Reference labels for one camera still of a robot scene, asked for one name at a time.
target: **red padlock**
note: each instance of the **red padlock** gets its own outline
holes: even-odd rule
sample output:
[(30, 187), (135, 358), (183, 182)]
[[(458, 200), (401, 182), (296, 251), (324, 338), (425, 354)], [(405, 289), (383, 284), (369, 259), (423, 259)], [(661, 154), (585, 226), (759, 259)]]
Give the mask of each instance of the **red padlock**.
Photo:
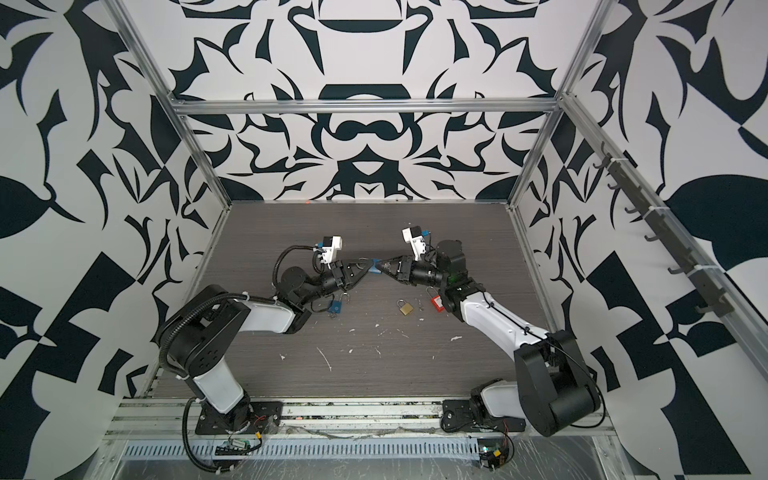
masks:
[[(429, 289), (433, 289), (437, 295), (432, 296), (432, 294), (429, 292)], [(433, 286), (427, 287), (427, 295), (429, 295), (429, 301), (432, 302), (432, 305), (435, 306), (435, 310), (438, 312), (445, 311), (445, 307), (442, 305), (442, 298), (440, 298), (440, 294), (438, 293), (437, 289)]]

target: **patterned wall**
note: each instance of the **patterned wall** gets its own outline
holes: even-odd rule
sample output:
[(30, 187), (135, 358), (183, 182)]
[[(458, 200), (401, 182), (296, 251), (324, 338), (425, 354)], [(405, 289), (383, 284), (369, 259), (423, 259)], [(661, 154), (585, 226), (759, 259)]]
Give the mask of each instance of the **patterned wall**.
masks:
[(238, 200), (506, 199), (541, 112), (199, 115)]
[[(133, 0), (179, 99), (551, 97), (596, 0)], [(535, 114), (223, 115), (235, 200), (502, 199)]]
[(0, 478), (77, 478), (221, 206), (94, 0), (0, 0), (0, 119)]
[[(764, 2), (620, 0), (577, 88), (765, 312)], [(520, 211), (639, 478), (765, 478), (768, 384), (565, 118)]]

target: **black mounting plate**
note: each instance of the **black mounting plate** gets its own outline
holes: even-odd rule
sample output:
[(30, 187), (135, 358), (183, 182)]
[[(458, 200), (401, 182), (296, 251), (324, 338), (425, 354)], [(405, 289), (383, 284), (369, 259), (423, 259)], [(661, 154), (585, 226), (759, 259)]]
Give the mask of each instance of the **black mounting plate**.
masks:
[[(475, 426), (472, 410), (469, 408), (469, 400), (443, 400), (442, 418), (442, 424), (449, 430), (457, 429), (457, 432), (481, 432), (483, 430)], [(492, 417), (485, 424), (503, 432), (505, 423), (509, 432), (525, 431), (525, 419), (515, 417)]]
[[(250, 426), (241, 432), (242, 435), (253, 434), (256, 432), (264, 433), (264, 430), (270, 425), (279, 425), (280, 416), (283, 414), (282, 402), (251, 402), (250, 406), (253, 407), (253, 420)], [(194, 430), (196, 435), (226, 435), (227, 433), (214, 425), (214, 422), (205, 418), (201, 420), (197, 418), (197, 426)]]

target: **brass padlock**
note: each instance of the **brass padlock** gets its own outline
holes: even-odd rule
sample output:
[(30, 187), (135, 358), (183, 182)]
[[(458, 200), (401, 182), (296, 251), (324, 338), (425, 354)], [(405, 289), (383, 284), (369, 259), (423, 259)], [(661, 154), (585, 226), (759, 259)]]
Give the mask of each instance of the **brass padlock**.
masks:
[(400, 307), (400, 312), (403, 315), (408, 315), (409, 313), (411, 313), (413, 311), (413, 305), (411, 305), (410, 303), (408, 303), (408, 302), (406, 302), (405, 300), (402, 300), (402, 299), (397, 301), (397, 306)]

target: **wooden work surface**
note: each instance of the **wooden work surface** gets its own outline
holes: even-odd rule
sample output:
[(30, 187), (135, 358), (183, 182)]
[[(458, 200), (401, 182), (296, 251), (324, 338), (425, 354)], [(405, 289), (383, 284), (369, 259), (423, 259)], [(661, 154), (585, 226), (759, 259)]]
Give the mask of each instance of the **wooden work surface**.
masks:
[[(508, 309), (546, 327), (501, 204), (235, 204), (201, 287), (268, 296), (275, 260), (289, 245), (340, 235), (339, 258), (386, 259), (412, 252), (401, 230), (413, 225), (432, 231), (433, 246), (461, 240), (470, 275)], [(293, 251), (281, 272), (298, 265), (314, 275), (310, 260), (310, 252)], [(403, 316), (398, 299), (414, 311)], [(294, 335), (240, 333), (226, 359), (252, 396), (466, 396), (495, 377), (515, 378), (512, 360), (479, 330), (437, 313), (424, 287), (372, 273), (338, 318), (313, 314)], [(189, 395), (167, 373), (154, 393)]]

